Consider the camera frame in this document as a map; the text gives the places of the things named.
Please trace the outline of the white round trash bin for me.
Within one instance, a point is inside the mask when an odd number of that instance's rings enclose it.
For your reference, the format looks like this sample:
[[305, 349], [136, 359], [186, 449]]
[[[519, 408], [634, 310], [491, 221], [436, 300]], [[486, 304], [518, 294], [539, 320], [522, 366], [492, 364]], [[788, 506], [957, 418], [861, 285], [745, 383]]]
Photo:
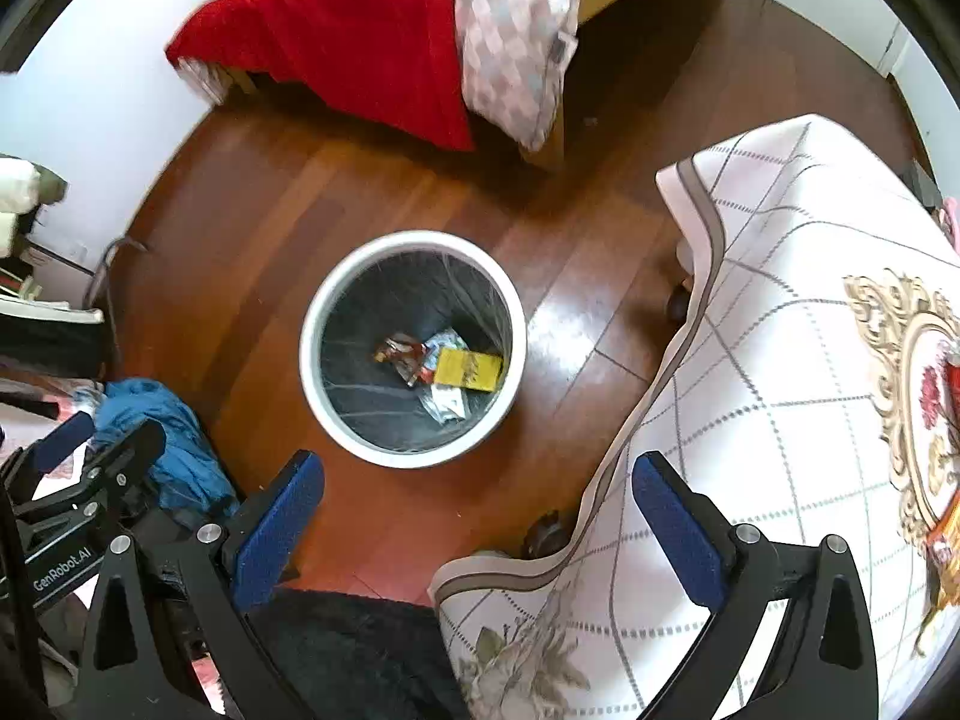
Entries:
[[299, 375], [335, 444], [416, 470], [490, 437], [526, 356], [526, 316], [503, 267], [466, 239], [415, 229], [334, 266], [302, 322]]

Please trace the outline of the black trash bin liner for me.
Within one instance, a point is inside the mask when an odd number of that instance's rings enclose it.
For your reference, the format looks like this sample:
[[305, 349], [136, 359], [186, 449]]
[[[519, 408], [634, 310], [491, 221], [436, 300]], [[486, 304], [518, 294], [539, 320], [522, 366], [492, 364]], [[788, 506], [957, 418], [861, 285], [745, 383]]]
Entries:
[[[511, 310], [485, 268], [449, 250], [393, 250], [345, 280], [320, 322], [316, 355], [327, 411], [348, 437], [392, 455], [444, 449], [501, 398]], [[503, 358], [485, 394], [433, 382], [439, 351]]]

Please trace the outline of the white jacket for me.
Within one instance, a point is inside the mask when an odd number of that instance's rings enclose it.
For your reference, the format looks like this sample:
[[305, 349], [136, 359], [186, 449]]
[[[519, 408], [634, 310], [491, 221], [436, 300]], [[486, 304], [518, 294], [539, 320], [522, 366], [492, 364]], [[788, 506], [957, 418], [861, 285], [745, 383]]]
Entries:
[[11, 154], [0, 158], [0, 259], [9, 259], [23, 249], [37, 213], [44, 205], [61, 202], [68, 184], [42, 164]]

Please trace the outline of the white patterned tablecloth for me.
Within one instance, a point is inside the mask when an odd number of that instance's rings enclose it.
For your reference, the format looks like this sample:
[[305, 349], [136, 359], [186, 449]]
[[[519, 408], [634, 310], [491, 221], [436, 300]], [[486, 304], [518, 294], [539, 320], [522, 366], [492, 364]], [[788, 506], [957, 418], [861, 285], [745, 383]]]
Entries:
[[958, 259], [851, 132], [804, 115], [666, 167], [693, 296], [571, 541], [449, 562], [430, 595], [475, 718], [635, 718], [708, 614], [631, 491], [656, 450], [734, 523], [853, 551], [878, 711], [958, 709]]

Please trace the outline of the yellow snack wrapper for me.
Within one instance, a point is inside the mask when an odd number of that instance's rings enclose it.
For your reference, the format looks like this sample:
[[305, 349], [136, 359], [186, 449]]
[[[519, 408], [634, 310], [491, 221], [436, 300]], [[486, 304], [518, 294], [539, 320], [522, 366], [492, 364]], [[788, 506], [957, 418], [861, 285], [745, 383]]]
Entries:
[[443, 348], [439, 351], [433, 382], [443, 387], [467, 388], [491, 394], [498, 388], [503, 358], [468, 349]]

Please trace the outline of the red blanket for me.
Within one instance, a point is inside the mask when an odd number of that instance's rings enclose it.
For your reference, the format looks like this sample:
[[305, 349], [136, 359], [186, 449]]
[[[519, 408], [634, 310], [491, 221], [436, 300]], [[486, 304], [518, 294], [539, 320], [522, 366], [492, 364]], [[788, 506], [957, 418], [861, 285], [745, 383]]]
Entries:
[[301, 83], [345, 114], [473, 148], [454, 0], [212, 0], [166, 59]]

